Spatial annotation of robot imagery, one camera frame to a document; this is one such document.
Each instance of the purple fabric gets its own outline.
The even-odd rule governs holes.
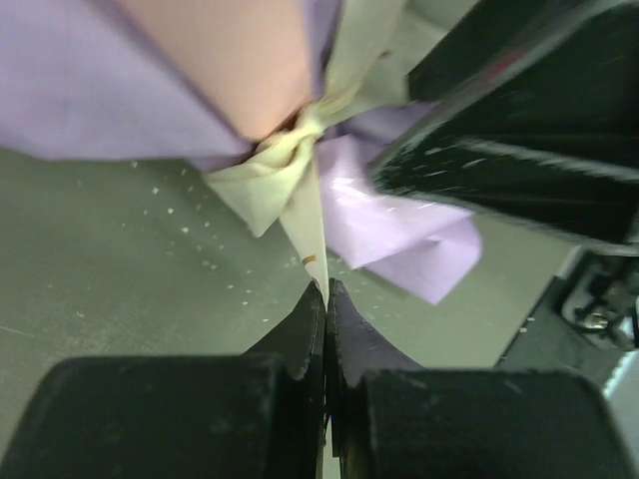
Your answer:
[[[101,0],[0,2],[0,140],[51,160],[249,147]]]
[[[481,238],[467,210],[373,190],[363,164],[381,151],[344,135],[317,147],[326,242],[428,302],[440,302],[477,263]]]
[[[302,1],[318,98],[340,1]],[[380,195],[364,172],[430,108],[359,115],[318,157],[328,246],[437,303],[479,258],[469,212]],[[184,157],[204,172],[251,150],[110,0],[0,1],[0,145],[47,160]]]

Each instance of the black machine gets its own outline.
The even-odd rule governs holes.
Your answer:
[[[408,83],[440,103],[380,190],[605,250],[551,280],[495,368],[424,369],[311,283],[242,355],[59,364],[0,479],[320,478],[329,423],[345,479],[638,477],[600,387],[639,339],[639,2],[480,1]]]
[[[329,421],[344,478],[637,477],[590,381],[424,369],[332,280],[240,356],[59,364],[0,478],[321,478]]]

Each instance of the gray surface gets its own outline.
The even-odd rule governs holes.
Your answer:
[[[621,361],[618,377],[614,377],[608,397],[619,428],[626,438],[635,465],[639,468],[639,352],[628,353]]]
[[[184,167],[47,164],[0,152],[0,453],[56,361],[240,352],[302,293],[308,279],[281,229],[252,238]],[[478,223],[483,260],[440,306],[335,259],[331,273],[421,364],[489,367],[568,245]]]

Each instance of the beige strap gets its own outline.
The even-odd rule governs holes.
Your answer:
[[[280,220],[305,260],[305,268],[318,282],[324,301],[328,299],[328,272],[320,180],[312,161],[315,142],[327,127],[369,108],[358,108],[353,99],[390,43],[404,3],[344,0],[324,96],[301,111],[292,131],[268,137],[248,161],[204,176],[254,235],[261,236]]]

